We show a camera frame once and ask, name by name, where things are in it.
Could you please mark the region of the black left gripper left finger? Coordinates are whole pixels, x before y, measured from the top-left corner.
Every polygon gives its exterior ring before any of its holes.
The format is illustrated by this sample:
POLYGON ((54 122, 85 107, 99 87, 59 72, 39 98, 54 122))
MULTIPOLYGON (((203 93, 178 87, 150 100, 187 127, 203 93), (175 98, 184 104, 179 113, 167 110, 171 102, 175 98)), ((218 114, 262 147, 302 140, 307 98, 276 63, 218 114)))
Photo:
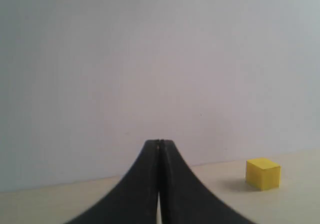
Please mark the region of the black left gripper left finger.
POLYGON ((147 140, 117 185, 68 223, 157 223, 159 142, 147 140))

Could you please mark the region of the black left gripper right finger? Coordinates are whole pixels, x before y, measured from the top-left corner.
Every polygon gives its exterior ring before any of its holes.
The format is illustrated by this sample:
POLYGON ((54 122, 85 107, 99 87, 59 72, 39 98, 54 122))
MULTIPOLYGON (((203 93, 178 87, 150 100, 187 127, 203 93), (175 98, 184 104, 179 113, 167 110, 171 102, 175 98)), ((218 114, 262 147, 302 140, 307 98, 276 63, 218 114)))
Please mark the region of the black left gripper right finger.
POLYGON ((162 223, 253 223, 203 185, 172 140, 158 146, 162 223))

